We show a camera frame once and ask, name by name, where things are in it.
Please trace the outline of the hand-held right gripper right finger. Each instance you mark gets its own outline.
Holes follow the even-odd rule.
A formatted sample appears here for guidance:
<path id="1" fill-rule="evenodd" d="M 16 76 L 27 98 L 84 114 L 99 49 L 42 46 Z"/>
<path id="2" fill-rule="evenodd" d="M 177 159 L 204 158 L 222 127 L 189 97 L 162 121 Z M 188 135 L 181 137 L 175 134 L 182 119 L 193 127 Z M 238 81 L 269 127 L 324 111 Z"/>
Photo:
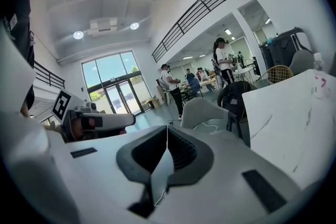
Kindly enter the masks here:
<path id="1" fill-rule="evenodd" d="M 257 171 L 287 203 L 300 187 L 282 170 L 253 152 L 235 134 L 180 131 L 207 144 L 212 168 L 196 184 L 172 187 L 157 208 L 158 223 L 253 223 L 269 212 L 243 174 Z"/>

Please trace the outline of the person's left hand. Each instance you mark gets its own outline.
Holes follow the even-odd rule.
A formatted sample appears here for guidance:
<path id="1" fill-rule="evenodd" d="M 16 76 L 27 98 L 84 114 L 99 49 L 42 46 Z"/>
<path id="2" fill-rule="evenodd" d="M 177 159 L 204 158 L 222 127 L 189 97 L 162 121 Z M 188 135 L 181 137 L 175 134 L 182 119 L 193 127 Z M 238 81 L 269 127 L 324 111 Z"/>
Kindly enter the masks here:
<path id="1" fill-rule="evenodd" d="M 83 132 L 94 128 L 94 119 L 76 118 L 71 120 L 71 132 L 76 141 L 80 140 Z"/>

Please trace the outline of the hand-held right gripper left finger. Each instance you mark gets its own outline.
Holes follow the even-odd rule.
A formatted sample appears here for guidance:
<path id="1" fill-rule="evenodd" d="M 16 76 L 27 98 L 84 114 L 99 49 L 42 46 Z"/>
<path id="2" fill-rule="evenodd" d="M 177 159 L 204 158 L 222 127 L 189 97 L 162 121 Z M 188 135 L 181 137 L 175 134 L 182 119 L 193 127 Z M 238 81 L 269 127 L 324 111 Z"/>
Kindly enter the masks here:
<path id="1" fill-rule="evenodd" d="M 166 149 L 166 126 L 97 140 L 64 143 L 52 134 L 52 154 L 73 199 L 75 223 L 152 223 L 151 175 L 134 161 L 131 148 L 159 139 Z"/>

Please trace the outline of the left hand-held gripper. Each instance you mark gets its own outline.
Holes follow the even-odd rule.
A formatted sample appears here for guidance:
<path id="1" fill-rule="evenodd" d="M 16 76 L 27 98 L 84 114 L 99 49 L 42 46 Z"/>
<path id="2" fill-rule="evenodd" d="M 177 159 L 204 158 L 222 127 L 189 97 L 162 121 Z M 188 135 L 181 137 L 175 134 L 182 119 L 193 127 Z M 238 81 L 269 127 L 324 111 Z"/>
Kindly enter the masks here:
<path id="1" fill-rule="evenodd" d="M 52 115 L 60 123 L 56 130 L 64 141 L 76 141 L 71 132 L 71 120 L 76 118 L 89 118 L 88 114 L 97 113 L 95 103 L 87 102 L 71 94 L 65 89 L 61 89 L 56 97 L 56 101 L 51 110 Z M 127 126 L 132 126 L 136 122 L 135 115 L 126 114 L 100 114 L 99 115 L 99 136 L 120 135 Z M 78 141 L 93 140 L 98 138 L 95 127 L 83 132 L 83 136 Z"/>

